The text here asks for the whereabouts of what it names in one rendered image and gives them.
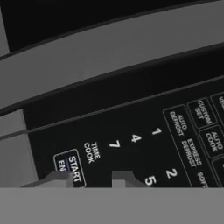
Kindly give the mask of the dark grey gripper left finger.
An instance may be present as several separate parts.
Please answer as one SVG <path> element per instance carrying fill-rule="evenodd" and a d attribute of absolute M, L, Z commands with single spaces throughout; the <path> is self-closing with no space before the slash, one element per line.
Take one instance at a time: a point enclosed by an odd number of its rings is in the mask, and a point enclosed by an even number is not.
<path fill-rule="evenodd" d="M 68 171 L 51 171 L 45 178 L 24 185 L 24 188 L 73 188 L 73 174 Z"/>

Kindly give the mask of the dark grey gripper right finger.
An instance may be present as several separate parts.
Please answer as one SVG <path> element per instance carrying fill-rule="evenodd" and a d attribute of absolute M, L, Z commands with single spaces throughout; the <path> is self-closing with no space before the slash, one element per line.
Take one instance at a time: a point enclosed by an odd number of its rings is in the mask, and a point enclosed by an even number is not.
<path fill-rule="evenodd" d="M 137 180 L 132 171 L 112 171 L 113 188 L 146 188 L 147 185 Z"/>

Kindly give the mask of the black microwave door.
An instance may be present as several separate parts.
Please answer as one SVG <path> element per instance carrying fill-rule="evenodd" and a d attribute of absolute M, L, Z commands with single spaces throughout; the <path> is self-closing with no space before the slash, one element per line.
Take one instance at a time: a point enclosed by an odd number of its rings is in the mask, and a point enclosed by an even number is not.
<path fill-rule="evenodd" d="M 40 42 L 55 39 L 69 32 L 79 32 L 97 25 L 104 25 L 109 21 L 132 18 L 147 12 L 171 9 L 182 4 L 195 4 L 199 1 L 201 0 L 190 2 L 155 0 L 157 7 L 153 10 L 136 11 L 127 16 L 105 18 Z M 134 101 L 167 89 L 218 78 L 223 74 L 224 43 L 140 62 L 56 89 L 25 101 L 7 112 L 0 110 L 0 139 L 21 134 L 26 130 L 61 123 L 76 116 Z"/>

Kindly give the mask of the black microwave oven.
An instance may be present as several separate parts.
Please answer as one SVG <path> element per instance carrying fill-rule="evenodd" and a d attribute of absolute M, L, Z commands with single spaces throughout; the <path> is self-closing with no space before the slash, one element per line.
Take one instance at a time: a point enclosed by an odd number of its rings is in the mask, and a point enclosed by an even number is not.
<path fill-rule="evenodd" d="M 224 187 L 224 74 L 0 139 L 0 188 L 71 172 L 74 188 Z"/>

